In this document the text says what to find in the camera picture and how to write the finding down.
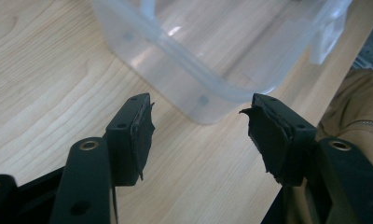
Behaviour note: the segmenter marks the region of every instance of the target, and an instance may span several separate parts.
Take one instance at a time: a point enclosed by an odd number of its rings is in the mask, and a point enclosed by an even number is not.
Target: clear plastic box
[[[187,116],[268,93],[311,44],[321,63],[351,0],[91,0],[109,48]]]

